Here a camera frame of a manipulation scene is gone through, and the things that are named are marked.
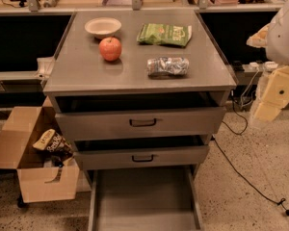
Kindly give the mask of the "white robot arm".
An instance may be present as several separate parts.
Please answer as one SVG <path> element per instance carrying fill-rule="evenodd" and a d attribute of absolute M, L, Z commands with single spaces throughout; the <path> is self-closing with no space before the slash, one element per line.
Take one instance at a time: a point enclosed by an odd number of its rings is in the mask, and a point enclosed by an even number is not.
<path fill-rule="evenodd" d="M 259 79 L 250 109 L 251 122 L 271 122 L 289 104 L 289 0 L 269 24 L 248 38 L 247 45 L 264 48 L 267 59 L 278 64 Z"/>

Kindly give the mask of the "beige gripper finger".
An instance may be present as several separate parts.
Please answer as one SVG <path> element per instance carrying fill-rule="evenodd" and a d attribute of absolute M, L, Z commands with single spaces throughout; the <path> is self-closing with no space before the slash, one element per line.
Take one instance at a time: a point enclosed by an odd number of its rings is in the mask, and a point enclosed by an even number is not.
<path fill-rule="evenodd" d="M 252 120 L 273 121 L 289 104 L 289 65 L 265 72 L 259 79 L 256 100 L 252 104 Z"/>

